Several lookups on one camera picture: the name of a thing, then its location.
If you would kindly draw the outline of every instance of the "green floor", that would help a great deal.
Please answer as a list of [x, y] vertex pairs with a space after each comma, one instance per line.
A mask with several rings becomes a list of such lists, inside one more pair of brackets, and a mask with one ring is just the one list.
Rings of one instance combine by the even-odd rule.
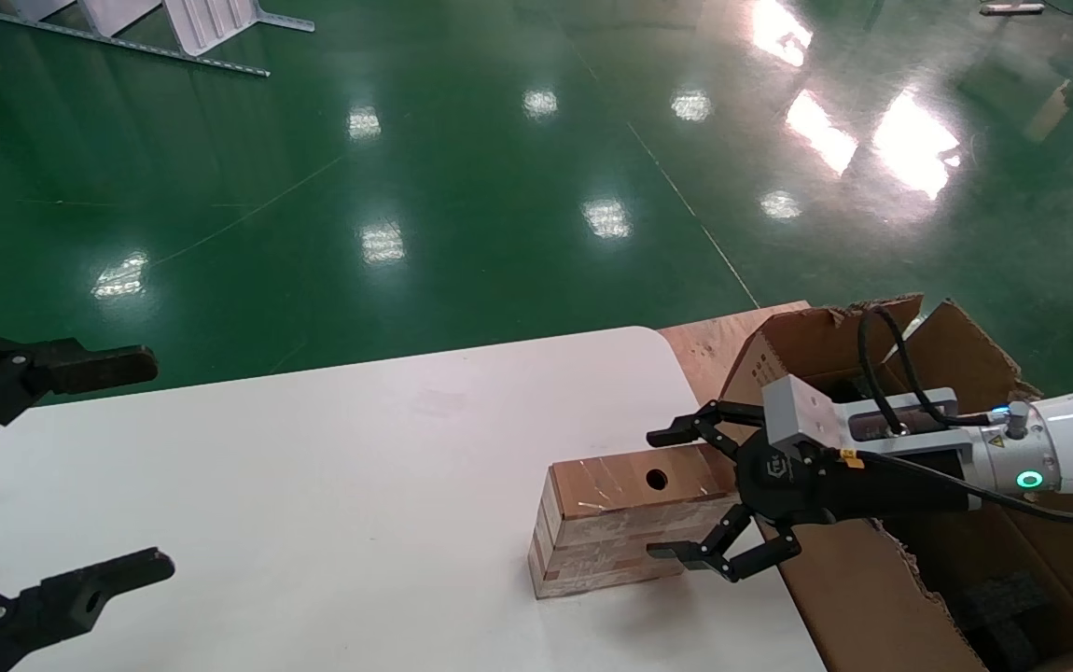
[[270, 79], [0, 25], [0, 335], [170, 388], [918, 290], [1073, 388], [1073, 18], [265, 5]]

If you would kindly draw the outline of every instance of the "cardboard flap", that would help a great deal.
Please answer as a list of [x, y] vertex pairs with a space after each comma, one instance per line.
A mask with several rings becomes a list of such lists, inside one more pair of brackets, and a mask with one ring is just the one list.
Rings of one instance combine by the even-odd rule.
[[[881, 305], [905, 328], [920, 313], [921, 294], [906, 294], [870, 304], [853, 304], [847, 309], [820, 307], [792, 313], [776, 315], [764, 320], [760, 333], [769, 341], [773, 352], [790, 374], [809, 378], [836, 370], [858, 369], [856, 356], [857, 328], [869, 305]], [[880, 362], [894, 347], [890, 331], [869, 331], [869, 360]]]
[[[885, 328], [881, 333], [887, 335]], [[1014, 397], [1039, 396], [1038, 390], [1021, 381], [1017, 363], [950, 301], [939, 304], [906, 345], [922, 386], [954, 390], [960, 413], [989, 410]], [[892, 354], [885, 368], [905, 383], [898, 353]]]

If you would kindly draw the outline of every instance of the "hole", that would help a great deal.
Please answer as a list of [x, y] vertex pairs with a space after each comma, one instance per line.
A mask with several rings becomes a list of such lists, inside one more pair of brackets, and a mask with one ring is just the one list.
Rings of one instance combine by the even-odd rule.
[[668, 478], [665, 477], [665, 472], [661, 471], [659, 468], [652, 468], [650, 471], [644, 474], [644, 481], [648, 483], [648, 486], [652, 490], [665, 490], [665, 485], [668, 485]]

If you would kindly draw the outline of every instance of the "cardboard box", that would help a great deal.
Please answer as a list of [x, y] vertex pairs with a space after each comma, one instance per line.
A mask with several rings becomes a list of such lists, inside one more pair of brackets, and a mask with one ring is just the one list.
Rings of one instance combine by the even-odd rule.
[[[874, 303], [899, 324], [920, 315], [920, 295]], [[762, 386], [787, 374], [829, 395], [847, 391], [848, 380], [861, 375], [861, 308], [773, 316], [746, 341], [721, 396], [761, 404]], [[879, 324], [870, 332], [869, 356], [883, 362], [882, 385], [887, 393], [907, 391], [898, 357], [886, 359], [894, 349], [890, 333], [871, 319]], [[939, 305], [908, 349], [924, 386], [954, 389], [960, 412], [1039, 395], [955, 304]], [[1044, 495], [1040, 503], [1073, 510], [1073, 497]], [[984, 671], [985, 663], [1073, 671], [1073, 525], [986, 505], [883, 525], [849, 520], [794, 530], [803, 553], [783, 563], [781, 574], [833, 672]]]
[[737, 501], [732, 463], [673, 447], [549, 467], [528, 549], [538, 599], [681, 574], [652, 541], [701, 540]]

